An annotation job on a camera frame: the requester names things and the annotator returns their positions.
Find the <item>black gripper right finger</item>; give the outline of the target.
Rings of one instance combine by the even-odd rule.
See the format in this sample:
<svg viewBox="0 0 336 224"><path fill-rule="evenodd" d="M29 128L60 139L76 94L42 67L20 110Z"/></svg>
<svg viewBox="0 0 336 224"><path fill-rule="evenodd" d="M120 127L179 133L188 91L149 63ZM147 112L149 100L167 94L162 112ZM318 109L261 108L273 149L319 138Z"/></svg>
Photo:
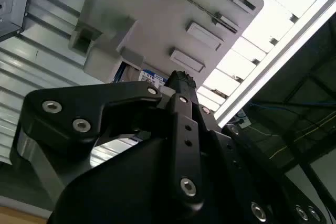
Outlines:
<svg viewBox="0 0 336 224"><path fill-rule="evenodd" d="M327 223L318 208L235 124L219 127L192 90L201 151L221 213L231 223Z"/></svg>

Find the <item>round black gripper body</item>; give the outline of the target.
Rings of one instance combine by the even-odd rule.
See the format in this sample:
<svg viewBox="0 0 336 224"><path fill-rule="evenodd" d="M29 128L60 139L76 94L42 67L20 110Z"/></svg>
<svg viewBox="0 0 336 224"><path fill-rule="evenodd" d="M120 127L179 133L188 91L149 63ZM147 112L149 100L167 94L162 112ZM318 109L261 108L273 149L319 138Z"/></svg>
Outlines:
<svg viewBox="0 0 336 224"><path fill-rule="evenodd" d="M49 223L251 223L250 176L232 140L142 142L72 181Z"/></svg>

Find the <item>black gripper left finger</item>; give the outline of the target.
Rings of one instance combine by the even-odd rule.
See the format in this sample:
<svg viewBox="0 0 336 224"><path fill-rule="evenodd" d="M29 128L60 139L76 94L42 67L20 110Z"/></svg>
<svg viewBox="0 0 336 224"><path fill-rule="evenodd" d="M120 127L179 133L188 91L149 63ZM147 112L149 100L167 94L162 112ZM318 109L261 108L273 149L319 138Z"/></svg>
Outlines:
<svg viewBox="0 0 336 224"><path fill-rule="evenodd" d="M76 178L153 139L188 139L200 151L194 79L171 73L146 81L41 89L25 96L11 159L33 169L56 202Z"/></svg>

